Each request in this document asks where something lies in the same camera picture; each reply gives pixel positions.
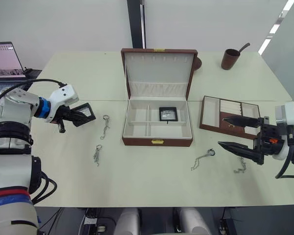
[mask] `brown jewelry tray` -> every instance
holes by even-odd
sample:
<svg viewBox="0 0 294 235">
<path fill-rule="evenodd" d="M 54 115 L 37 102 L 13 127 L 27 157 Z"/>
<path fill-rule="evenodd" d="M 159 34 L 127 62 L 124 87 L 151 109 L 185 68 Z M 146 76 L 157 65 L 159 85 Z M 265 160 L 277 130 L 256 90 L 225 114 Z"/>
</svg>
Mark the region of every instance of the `brown jewelry tray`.
<svg viewBox="0 0 294 235">
<path fill-rule="evenodd" d="M 204 96 L 201 106 L 199 128 L 250 140 L 257 137 L 258 128 L 244 128 L 223 121 L 223 118 L 233 115 L 259 118 L 259 106 L 228 99 Z"/>
</svg>

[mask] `metal keychain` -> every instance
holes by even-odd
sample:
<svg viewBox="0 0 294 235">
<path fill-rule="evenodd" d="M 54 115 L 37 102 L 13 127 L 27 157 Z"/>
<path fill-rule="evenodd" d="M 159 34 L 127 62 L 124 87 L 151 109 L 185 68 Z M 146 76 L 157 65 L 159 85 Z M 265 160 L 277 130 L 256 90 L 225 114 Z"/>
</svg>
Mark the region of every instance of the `metal keychain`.
<svg viewBox="0 0 294 235">
<path fill-rule="evenodd" d="M 195 159 L 194 166 L 191 167 L 191 170 L 195 170 L 199 166 L 199 159 L 204 158 L 204 157 L 208 157 L 208 156 L 214 156 L 215 154 L 216 154 L 216 152 L 212 148 L 208 149 L 208 151 L 205 155 L 202 155 L 202 156 Z"/>
<path fill-rule="evenodd" d="M 234 173 L 245 173 L 245 171 L 246 171 L 246 162 L 245 162 L 244 158 L 241 157 L 240 160 L 241 160 L 241 164 L 242 164 L 243 168 L 238 168 L 237 170 L 234 170 Z"/>
<path fill-rule="evenodd" d="M 102 145 L 99 144 L 96 146 L 96 152 L 93 156 L 95 163 L 97 163 L 97 166 L 99 166 L 99 151 L 102 149 Z"/>
<path fill-rule="evenodd" d="M 108 115 L 103 115 L 102 117 L 105 120 L 105 127 L 103 129 L 103 135 L 100 137 L 101 140 L 103 140 L 106 137 L 106 131 L 109 127 L 109 121 L 110 121 L 110 117 Z"/>
</svg>

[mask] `open jewelry box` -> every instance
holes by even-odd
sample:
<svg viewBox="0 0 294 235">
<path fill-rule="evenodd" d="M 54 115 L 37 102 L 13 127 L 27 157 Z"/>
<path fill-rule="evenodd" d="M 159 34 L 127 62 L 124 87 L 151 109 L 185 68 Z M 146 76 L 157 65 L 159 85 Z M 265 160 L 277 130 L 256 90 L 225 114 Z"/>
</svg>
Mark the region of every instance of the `open jewelry box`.
<svg viewBox="0 0 294 235">
<path fill-rule="evenodd" d="M 121 55 L 129 97 L 124 144 L 190 146 L 187 97 L 197 51 L 134 48 L 122 49 Z M 159 108 L 169 109 L 175 120 L 161 120 Z"/>
<path fill-rule="evenodd" d="M 255 104 L 248 104 L 227 99 L 220 99 L 204 96 L 201 107 L 199 127 L 209 131 L 215 131 L 232 136 L 238 136 L 253 140 L 257 137 L 260 128 L 234 126 L 223 118 L 229 116 L 245 116 L 259 118 L 259 107 Z"/>
</svg>

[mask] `red stripe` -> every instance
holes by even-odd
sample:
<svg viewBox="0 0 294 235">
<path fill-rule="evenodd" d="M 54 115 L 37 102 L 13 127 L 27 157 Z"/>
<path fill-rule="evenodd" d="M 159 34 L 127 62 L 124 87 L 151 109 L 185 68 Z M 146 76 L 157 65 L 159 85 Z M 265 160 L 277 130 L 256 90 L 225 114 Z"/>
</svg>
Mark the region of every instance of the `red stripe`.
<svg viewBox="0 0 294 235">
<path fill-rule="evenodd" d="M 25 195 L 29 196 L 29 193 L 24 189 L 8 189 L 8 190 L 0 191 L 0 197 L 13 195 L 13 194 L 25 194 Z"/>
</svg>

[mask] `small square item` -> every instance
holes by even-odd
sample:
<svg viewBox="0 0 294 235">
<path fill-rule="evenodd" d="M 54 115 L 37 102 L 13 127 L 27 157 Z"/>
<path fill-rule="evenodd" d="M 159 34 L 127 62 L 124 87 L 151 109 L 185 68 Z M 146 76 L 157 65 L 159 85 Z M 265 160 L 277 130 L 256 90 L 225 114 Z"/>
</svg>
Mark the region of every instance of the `small square item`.
<svg viewBox="0 0 294 235">
<path fill-rule="evenodd" d="M 76 127 L 84 125 L 84 124 L 96 119 L 94 112 L 92 110 L 92 107 L 90 106 L 89 103 L 82 104 L 82 105 L 75 107 L 71 110 L 76 111 L 76 112 L 81 112 L 86 116 L 86 118 L 84 118 L 82 120 L 73 121 L 73 125 Z"/>
<path fill-rule="evenodd" d="M 159 120 L 160 121 L 177 121 L 176 107 L 160 107 Z"/>
</svg>

